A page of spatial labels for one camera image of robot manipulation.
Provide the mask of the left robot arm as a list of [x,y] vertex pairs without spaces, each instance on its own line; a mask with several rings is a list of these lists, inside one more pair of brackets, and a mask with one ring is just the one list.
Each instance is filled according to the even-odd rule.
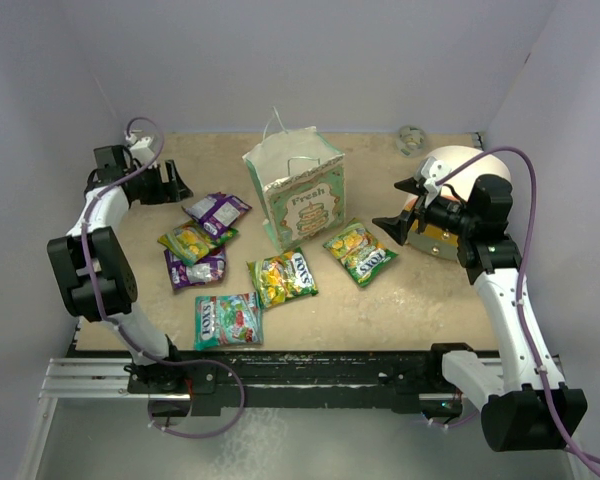
[[47,244],[47,255],[68,313],[110,330],[131,355],[125,370],[150,390],[174,392],[186,369],[171,339],[138,306],[138,286],[116,236],[134,202],[177,203],[192,197],[172,160],[147,166],[123,145],[95,149],[96,167],[76,224]]

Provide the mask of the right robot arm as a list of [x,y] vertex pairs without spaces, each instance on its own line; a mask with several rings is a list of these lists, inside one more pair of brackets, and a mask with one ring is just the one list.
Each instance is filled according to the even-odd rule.
[[425,366],[436,391],[458,387],[480,413],[485,440],[496,452],[563,450],[587,410],[585,394],[567,386],[535,320],[522,256],[507,234],[510,182],[493,174],[475,181],[468,199],[432,201],[422,180],[395,183],[414,204],[374,224],[399,244],[413,226],[432,225],[458,240],[457,256],[484,305],[497,338],[502,372],[495,374],[468,348],[449,350]]

